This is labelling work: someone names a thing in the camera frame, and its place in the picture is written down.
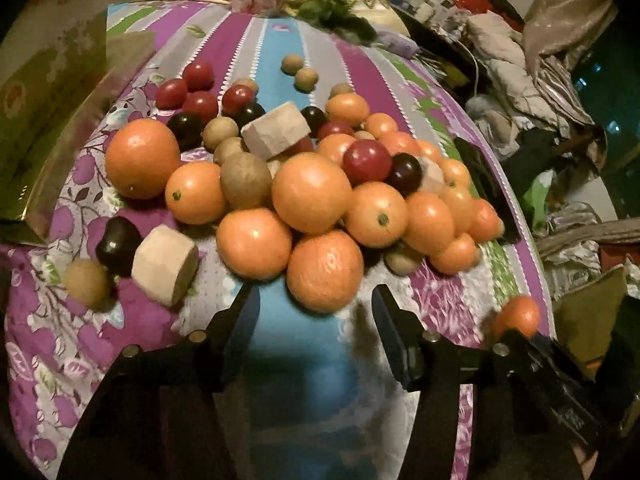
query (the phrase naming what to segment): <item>fruit pile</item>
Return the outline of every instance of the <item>fruit pile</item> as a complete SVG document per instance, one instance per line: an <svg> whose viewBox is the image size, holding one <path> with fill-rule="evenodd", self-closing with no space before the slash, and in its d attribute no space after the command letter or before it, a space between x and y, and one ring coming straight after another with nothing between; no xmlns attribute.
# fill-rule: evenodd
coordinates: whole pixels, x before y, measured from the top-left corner
<svg viewBox="0 0 640 480"><path fill-rule="evenodd" d="M291 56L282 69L306 70ZM301 79L311 75L312 84L294 83L305 91L318 81L307 72ZM347 84L333 88L325 110L287 103L265 113L257 84L242 79L223 95L218 116L213 81L209 65L191 63L182 79L165 82L156 105L182 111L167 126L124 126L107 149L106 171L124 197L164 192L179 222L218 222L218 252L236 275L272 280L286 270L292 295L329 313L353 300L372 254L400 275L425 257L455 274L478 263L477 244L501 236L502 221L473 198L462 163L398 131L389 115L371 114ZM215 162L181 165L180 152L201 144Z"/></svg>

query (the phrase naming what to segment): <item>cable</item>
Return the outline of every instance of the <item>cable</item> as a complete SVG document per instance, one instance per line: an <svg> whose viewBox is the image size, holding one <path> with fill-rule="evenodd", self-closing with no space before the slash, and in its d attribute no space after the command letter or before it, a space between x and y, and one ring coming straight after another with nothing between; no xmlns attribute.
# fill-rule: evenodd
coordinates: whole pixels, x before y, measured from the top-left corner
<svg viewBox="0 0 640 480"><path fill-rule="evenodd" d="M480 69L478 68L478 60L476 59L476 56L474 56L471 53L471 51L461 41L459 40L453 40L453 41L455 41L457 44L459 44L459 46L464 48L469 54L469 56L471 56L471 59L474 60L474 65L476 66L476 82L474 84L474 97L476 97L478 95L478 83L480 81Z"/></svg>

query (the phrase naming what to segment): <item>cardboard box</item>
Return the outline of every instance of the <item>cardboard box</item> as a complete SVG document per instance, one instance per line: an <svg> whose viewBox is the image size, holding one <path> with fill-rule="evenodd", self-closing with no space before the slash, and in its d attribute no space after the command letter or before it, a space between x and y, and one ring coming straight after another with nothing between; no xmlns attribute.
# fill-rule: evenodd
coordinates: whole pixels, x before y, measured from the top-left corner
<svg viewBox="0 0 640 480"><path fill-rule="evenodd" d="M46 241L76 153L153 54L152 33L107 45L107 5L29 0L0 44L0 239Z"/></svg>

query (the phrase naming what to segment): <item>wooden cube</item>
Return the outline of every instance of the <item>wooden cube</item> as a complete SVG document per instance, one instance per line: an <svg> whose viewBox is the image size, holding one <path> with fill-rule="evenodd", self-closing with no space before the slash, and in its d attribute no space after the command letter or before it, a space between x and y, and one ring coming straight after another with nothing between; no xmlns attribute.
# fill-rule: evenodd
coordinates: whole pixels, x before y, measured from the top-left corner
<svg viewBox="0 0 640 480"><path fill-rule="evenodd" d="M251 153L269 160L311 133L309 125L292 102L251 121L240 132Z"/></svg>
<svg viewBox="0 0 640 480"><path fill-rule="evenodd" d="M422 183L420 191L439 194L444 189L444 175L440 167L430 158L419 156L418 162L422 167Z"/></svg>
<svg viewBox="0 0 640 480"><path fill-rule="evenodd" d="M131 277L149 298L174 306L187 292L199 261L193 240L161 224L138 247Z"/></svg>

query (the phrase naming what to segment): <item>metal screw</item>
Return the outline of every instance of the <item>metal screw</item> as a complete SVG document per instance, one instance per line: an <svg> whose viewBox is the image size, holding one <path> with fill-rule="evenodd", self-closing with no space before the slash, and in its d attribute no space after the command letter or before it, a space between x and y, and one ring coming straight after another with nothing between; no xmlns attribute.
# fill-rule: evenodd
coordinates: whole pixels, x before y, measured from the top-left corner
<svg viewBox="0 0 640 480"><path fill-rule="evenodd" d="M140 347L138 345L127 345L122 349L122 356L127 359L131 359L135 357L140 352Z"/></svg>
<svg viewBox="0 0 640 480"><path fill-rule="evenodd" d="M494 354L500 357L507 357L509 355L509 347L504 343L496 343L494 345Z"/></svg>
<svg viewBox="0 0 640 480"><path fill-rule="evenodd" d="M192 343L202 343L207 338L204 330L194 330L189 334L189 341Z"/></svg>
<svg viewBox="0 0 640 480"><path fill-rule="evenodd" d="M437 343L442 336L435 330L425 330L422 332L422 339L427 343Z"/></svg>

